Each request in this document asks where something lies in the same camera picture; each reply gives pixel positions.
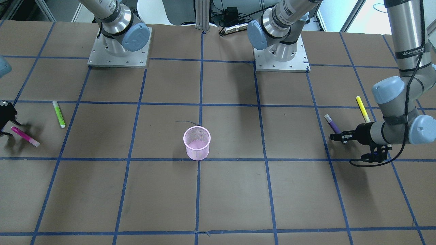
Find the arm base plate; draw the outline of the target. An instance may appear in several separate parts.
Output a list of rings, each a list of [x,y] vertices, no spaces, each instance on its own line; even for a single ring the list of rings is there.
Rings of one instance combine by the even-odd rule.
[[[96,37],[87,65],[100,68],[146,68],[152,36],[147,44],[138,51],[130,52],[113,38],[102,32]]]
[[[253,48],[257,71],[264,72],[310,72],[310,64],[301,35],[296,43],[277,43],[265,50]]]

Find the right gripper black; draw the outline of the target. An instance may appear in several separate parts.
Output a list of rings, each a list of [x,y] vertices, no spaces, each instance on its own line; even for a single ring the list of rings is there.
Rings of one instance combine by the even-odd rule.
[[[8,101],[1,101],[0,103],[0,129],[2,130],[5,125],[10,121],[15,125],[21,126],[17,121],[17,110],[15,109],[13,103]],[[12,136],[9,132],[0,131],[0,137],[4,135]]]

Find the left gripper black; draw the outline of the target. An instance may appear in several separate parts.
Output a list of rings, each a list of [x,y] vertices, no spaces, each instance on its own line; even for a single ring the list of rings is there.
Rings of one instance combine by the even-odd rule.
[[[329,135],[331,141],[347,143],[348,141],[358,141],[362,145],[373,143],[371,137],[371,127],[374,122],[359,124],[355,130],[333,133]]]

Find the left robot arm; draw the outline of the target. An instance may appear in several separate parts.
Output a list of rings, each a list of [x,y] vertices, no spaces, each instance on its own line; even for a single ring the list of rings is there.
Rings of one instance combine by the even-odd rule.
[[[257,50],[283,42],[293,24],[320,0],[282,0],[250,21],[248,37]],[[355,130],[330,135],[333,141],[358,141],[363,145],[414,145],[435,140],[435,119],[420,115],[414,101],[435,86],[435,66],[424,23],[422,0],[385,0],[391,26],[399,76],[384,79],[372,87],[383,121],[360,124]]]

